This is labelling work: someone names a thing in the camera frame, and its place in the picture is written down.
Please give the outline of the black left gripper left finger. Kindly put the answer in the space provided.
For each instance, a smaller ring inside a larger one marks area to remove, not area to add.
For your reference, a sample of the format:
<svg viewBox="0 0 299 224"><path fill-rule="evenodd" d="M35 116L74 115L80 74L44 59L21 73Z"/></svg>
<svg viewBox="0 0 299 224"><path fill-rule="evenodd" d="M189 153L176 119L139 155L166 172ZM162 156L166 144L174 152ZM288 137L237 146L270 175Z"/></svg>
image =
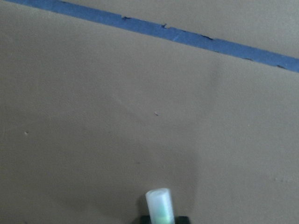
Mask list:
<svg viewBox="0 0 299 224"><path fill-rule="evenodd" d="M149 215L140 216L139 224L151 224L151 219Z"/></svg>

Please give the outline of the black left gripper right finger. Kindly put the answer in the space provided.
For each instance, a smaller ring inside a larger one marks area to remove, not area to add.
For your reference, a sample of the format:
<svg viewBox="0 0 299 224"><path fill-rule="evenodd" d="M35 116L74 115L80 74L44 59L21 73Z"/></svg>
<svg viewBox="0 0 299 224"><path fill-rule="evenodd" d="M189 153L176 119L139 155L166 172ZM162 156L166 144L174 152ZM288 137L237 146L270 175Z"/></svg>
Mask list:
<svg viewBox="0 0 299 224"><path fill-rule="evenodd" d="M175 224L191 224L191 221L187 216L177 216L175 217Z"/></svg>

